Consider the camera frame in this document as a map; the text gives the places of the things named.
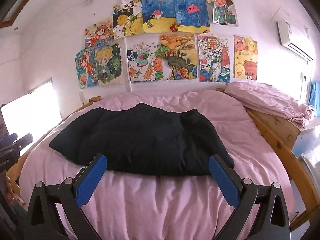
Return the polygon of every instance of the blue curtain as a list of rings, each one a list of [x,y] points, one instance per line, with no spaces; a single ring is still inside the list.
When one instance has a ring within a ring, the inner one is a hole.
[[[320,83],[311,83],[311,95],[309,105],[315,107],[316,117],[320,117]]]

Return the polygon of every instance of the bright window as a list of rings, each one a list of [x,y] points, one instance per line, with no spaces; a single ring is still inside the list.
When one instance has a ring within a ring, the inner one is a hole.
[[[33,136],[33,143],[25,147],[20,155],[62,120],[52,82],[8,103],[1,108],[1,112],[9,134],[17,133],[18,139],[28,133]]]

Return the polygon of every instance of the brown wooden frame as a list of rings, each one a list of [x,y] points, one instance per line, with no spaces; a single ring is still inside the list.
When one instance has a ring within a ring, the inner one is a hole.
[[[91,98],[89,103],[82,106],[75,112],[78,112],[86,108],[87,106],[92,105],[93,102],[98,102],[100,100],[101,100],[101,97]],[[261,121],[253,111],[251,111],[250,109],[247,109],[247,113],[252,118],[254,124],[260,131],[261,136],[266,140],[266,142],[271,146],[271,148],[279,157],[280,161],[282,162],[284,168],[288,173],[289,178],[295,182],[300,192],[300,195],[302,197],[302,200],[305,204],[305,207],[306,207],[305,212],[299,215],[291,223],[291,231],[293,231],[296,228],[298,228],[300,225],[302,225],[304,222],[306,222],[307,220],[311,222],[314,219],[314,217],[316,216],[317,207],[320,205],[320,198],[318,196],[316,188],[313,185],[310,177],[308,176],[306,171],[303,169],[303,166],[301,165],[297,157],[295,157],[293,152],[289,149],[289,147],[266,124],[264,124],[263,121]],[[15,183],[15,181],[21,174],[22,167],[28,157],[28,154],[50,132],[51,130],[47,132],[42,138],[40,138],[28,151],[26,151],[20,157],[18,162],[15,165],[13,165],[7,172],[7,176],[10,178],[12,182],[12,189],[18,195],[20,194],[20,189],[19,189],[19,186]]]
[[[17,9],[15,10],[15,12],[13,13],[12,17],[10,20],[8,21],[3,21],[0,22],[0,29],[4,28],[4,27],[10,27],[13,25],[14,21],[16,20],[16,18],[18,17],[19,13],[22,11],[22,9],[24,8],[24,6],[27,4],[29,0],[22,0],[22,2],[19,4],[19,6],[17,7]]]

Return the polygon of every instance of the blond hair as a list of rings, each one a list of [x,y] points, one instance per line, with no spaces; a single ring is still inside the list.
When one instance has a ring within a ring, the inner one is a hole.
[[[111,46],[108,49],[98,51],[96,54],[96,60],[101,60],[101,59],[110,60],[111,57],[112,57],[112,47]]]

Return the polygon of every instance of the children's drawing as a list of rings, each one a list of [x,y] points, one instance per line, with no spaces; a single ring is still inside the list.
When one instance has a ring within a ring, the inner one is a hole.
[[[161,53],[171,69],[169,80],[197,77],[197,56],[193,34],[162,35]]]
[[[79,86],[81,89],[98,86],[98,73],[94,52],[92,50],[81,50],[75,58]]]
[[[207,33],[210,31],[205,0],[174,0],[177,29],[181,32]]]
[[[121,49],[117,43],[94,50],[100,87],[124,84],[120,51]]]
[[[115,39],[143,33],[141,0],[113,7],[113,32]]]
[[[176,32],[173,0],[141,0],[143,30],[146,33]]]
[[[257,80],[258,43],[252,39],[234,36],[235,77]]]
[[[200,82],[229,82],[228,39],[201,34],[197,37],[200,59]]]
[[[131,82],[163,80],[161,45],[141,42],[127,50]]]
[[[233,0],[207,0],[207,2],[213,5],[213,23],[238,26]]]
[[[84,30],[86,49],[95,49],[113,42],[112,20],[105,19]]]

